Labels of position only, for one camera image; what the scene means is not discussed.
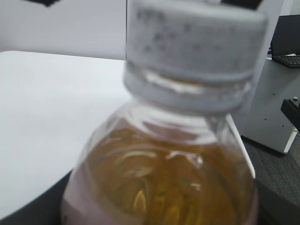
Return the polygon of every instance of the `bottle neck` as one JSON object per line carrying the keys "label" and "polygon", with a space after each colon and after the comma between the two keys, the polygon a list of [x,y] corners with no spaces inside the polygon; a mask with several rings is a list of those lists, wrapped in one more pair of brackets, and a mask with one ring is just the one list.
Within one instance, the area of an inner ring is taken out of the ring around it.
{"label": "bottle neck", "polygon": [[127,106],[126,120],[156,139],[174,143],[220,143],[230,130],[226,114],[200,116],[175,112],[148,101],[134,99]]}
{"label": "bottle neck", "polygon": [[170,78],[167,73],[126,63],[125,85],[136,97],[172,111],[225,115],[238,109],[251,81],[200,83]]}

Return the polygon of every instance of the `floor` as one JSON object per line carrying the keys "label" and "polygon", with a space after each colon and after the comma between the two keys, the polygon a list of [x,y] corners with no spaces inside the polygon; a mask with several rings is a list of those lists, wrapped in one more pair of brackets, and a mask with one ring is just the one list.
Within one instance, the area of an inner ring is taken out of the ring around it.
{"label": "floor", "polygon": [[286,155],[247,138],[243,138],[243,142],[256,178],[278,195],[300,206],[300,136],[295,138]]}

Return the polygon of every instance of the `beverage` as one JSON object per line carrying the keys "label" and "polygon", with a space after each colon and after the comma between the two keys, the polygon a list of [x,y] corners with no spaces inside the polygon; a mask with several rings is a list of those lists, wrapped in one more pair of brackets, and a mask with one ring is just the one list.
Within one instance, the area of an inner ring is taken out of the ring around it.
{"label": "beverage", "polygon": [[235,146],[160,141],[125,124],[75,172],[65,225],[249,224],[255,184]]}

